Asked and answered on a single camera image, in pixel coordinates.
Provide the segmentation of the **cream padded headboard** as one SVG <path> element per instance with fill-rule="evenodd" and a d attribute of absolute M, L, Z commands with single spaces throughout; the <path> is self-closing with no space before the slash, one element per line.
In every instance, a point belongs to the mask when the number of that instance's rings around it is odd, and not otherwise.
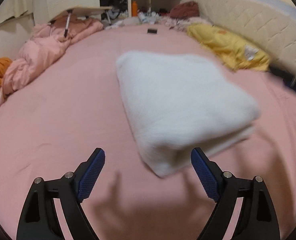
<path fill-rule="evenodd" d="M 195 1 L 212 23 L 265 50 L 276 66 L 296 75 L 296 8 L 279 0 Z"/>

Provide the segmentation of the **pink crumpled quilt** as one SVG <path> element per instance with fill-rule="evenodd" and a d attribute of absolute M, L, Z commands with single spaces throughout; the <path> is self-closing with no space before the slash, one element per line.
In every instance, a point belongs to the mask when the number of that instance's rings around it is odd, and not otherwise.
<path fill-rule="evenodd" d="M 8 96 L 34 81 L 59 60 L 69 46 L 103 29 L 104 25 L 96 18 L 82 20 L 73 15 L 36 25 L 3 76 L 0 106 Z"/>

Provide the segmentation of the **small black box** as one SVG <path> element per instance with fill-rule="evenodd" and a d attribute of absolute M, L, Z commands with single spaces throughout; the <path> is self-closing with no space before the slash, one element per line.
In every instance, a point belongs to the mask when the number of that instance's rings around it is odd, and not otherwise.
<path fill-rule="evenodd" d="M 157 29 L 152 29 L 152 28 L 147 29 L 148 34 L 157 34 L 157 32 L 158 32 Z"/>

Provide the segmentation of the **yellow garment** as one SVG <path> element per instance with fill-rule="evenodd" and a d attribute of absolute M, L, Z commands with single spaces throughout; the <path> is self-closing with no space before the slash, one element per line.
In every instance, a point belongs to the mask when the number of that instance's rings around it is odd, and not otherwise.
<path fill-rule="evenodd" d="M 192 24 L 187 35 L 194 38 L 204 48 L 211 50 L 234 72 L 251 69 L 266 72 L 270 56 L 250 41 L 217 26 Z"/>

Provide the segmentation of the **dark red garment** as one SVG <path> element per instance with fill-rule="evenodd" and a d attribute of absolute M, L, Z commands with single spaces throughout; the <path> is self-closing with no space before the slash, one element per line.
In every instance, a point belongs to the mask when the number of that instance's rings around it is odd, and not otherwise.
<path fill-rule="evenodd" d="M 180 20 L 188 19 L 191 17 L 199 17 L 199 6 L 195 1 L 180 3 L 173 7 L 169 13 L 171 18 Z"/>

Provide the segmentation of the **orange bottle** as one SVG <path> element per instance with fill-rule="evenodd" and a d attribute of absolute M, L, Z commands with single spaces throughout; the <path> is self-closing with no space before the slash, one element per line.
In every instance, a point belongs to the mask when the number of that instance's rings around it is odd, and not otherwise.
<path fill-rule="evenodd" d="M 138 4 L 136 1 L 132 1 L 131 3 L 131 14 L 132 14 L 132 17 L 138 16 Z"/>

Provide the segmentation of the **white knit cardigan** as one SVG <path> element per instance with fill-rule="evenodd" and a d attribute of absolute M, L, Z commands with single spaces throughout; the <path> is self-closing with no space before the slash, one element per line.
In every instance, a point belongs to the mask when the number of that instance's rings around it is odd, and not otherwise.
<path fill-rule="evenodd" d="M 129 51 L 116 62 L 124 109 L 143 162 L 159 177 L 244 140 L 261 111 L 209 59 Z"/>

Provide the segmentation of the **folding lap table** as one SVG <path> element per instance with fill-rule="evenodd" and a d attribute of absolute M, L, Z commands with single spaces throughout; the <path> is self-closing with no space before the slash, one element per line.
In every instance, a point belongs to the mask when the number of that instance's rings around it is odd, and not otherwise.
<path fill-rule="evenodd" d="M 66 10 L 61 11 L 59 14 L 57 14 L 56 16 L 53 16 L 50 20 L 49 23 L 53 24 L 58 18 L 61 17 L 67 17 L 66 19 L 66 25 L 64 28 L 64 37 L 66 38 L 68 36 L 68 31 L 69 31 L 69 23 L 70 23 L 70 19 L 72 15 L 75 15 L 76 17 L 85 17 L 85 18 L 89 18 L 89 16 L 93 16 L 93 15 L 101 15 L 101 14 L 106 14 L 107 18 L 108 18 L 108 23 L 111 24 L 111 19 L 110 16 L 108 14 L 109 10 L 112 10 L 113 7 L 108 6 L 108 7 L 73 7 L 73 8 L 69 8 Z"/>

